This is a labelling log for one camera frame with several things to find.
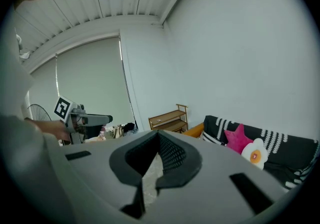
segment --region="pink star pillow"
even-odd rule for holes
[[[226,146],[240,155],[246,145],[254,142],[245,135],[245,127],[242,123],[239,124],[235,131],[225,130],[224,134],[228,140],[228,144]]]

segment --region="roller blind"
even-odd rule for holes
[[[110,125],[134,122],[118,37],[59,55],[57,81],[60,95],[83,104],[87,114],[111,115]]]
[[[56,59],[52,59],[35,70],[31,76],[34,83],[29,90],[30,104],[38,104],[49,114],[51,120],[58,120],[54,109],[58,100],[56,83]]]

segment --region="white ceiling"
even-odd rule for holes
[[[35,0],[14,13],[23,50],[35,52],[50,39],[79,24],[110,16],[150,15],[163,23],[177,0]]]

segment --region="person's hand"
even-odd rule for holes
[[[70,141],[69,132],[65,124],[60,121],[34,121],[26,119],[26,121],[36,125],[43,133],[52,134],[57,140]]]

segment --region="shelf board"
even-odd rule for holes
[[[183,112],[181,110],[175,110],[175,111],[172,111],[172,112],[169,112],[169,113],[165,113],[165,114],[161,114],[161,115],[158,115],[158,116],[151,117],[150,118],[150,122],[152,123],[152,126],[157,126],[157,125],[160,125],[162,123],[168,122],[168,121],[170,121],[172,119],[181,117],[181,116],[183,116],[185,114],[186,114],[186,112]]]
[[[187,123],[185,121],[182,121],[180,119],[174,120],[172,122],[168,122],[162,125],[159,125],[157,127],[154,127],[154,130],[166,130],[170,132],[175,132],[180,130],[182,127],[184,127]]]

